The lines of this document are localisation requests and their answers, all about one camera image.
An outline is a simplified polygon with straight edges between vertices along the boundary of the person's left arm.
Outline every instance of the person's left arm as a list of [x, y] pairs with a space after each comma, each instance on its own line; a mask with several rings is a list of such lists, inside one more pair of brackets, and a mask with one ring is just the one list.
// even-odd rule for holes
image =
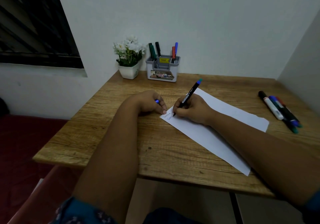
[[165, 114], [166, 110], [162, 97], [155, 91], [127, 98], [90, 158], [73, 196], [105, 211], [119, 224], [124, 223], [138, 174], [138, 114], [150, 111]]

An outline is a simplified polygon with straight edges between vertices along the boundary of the person's right arm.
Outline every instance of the person's right arm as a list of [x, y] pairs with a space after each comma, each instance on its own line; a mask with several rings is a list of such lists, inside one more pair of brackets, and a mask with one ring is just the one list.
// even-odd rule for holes
[[173, 112], [197, 123], [209, 125], [275, 190], [292, 203], [303, 206], [320, 189], [320, 160], [300, 146], [281, 140], [210, 108], [193, 94], [186, 109]]

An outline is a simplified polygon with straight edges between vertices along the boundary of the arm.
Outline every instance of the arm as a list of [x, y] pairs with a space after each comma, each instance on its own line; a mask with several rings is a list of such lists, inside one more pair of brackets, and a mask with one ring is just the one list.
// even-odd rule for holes
[[298, 145], [218, 113], [198, 95], [191, 96], [187, 109], [178, 108], [183, 98], [175, 103], [173, 112], [214, 128], [272, 188], [292, 203], [302, 206], [319, 190], [319, 159]]
[[155, 91], [127, 98], [90, 158], [73, 196], [124, 223], [138, 174], [138, 114], [149, 111], [164, 114], [166, 110], [162, 97]]

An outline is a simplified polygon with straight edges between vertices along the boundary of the person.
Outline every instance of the person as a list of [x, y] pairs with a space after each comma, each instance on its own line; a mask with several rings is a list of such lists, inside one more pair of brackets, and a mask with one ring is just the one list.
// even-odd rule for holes
[[[211, 109], [193, 94], [186, 108], [173, 107], [178, 117], [214, 128], [277, 193], [302, 212], [307, 224], [320, 223], [320, 160], [297, 144], [278, 139]], [[141, 112], [166, 114], [155, 91], [127, 98], [118, 108], [72, 197], [56, 211], [56, 223], [123, 224], [138, 174], [137, 119]], [[144, 223], [196, 223], [174, 210], [160, 208]]]

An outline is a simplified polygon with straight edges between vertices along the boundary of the white marker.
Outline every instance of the white marker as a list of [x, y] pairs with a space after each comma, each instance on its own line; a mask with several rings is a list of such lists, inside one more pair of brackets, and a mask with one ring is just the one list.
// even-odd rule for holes
[[266, 93], [264, 93], [263, 91], [259, 91], [258, 96], [267, 104], [267, 106], [270, 108], [270, 110], [273, 112], [273, 114], [278, 120], [283, 119], [283, 115], [281, 114], [281, 112], [279, 112], [279, 110], [272, 103], [272, 101], [266, 96]]

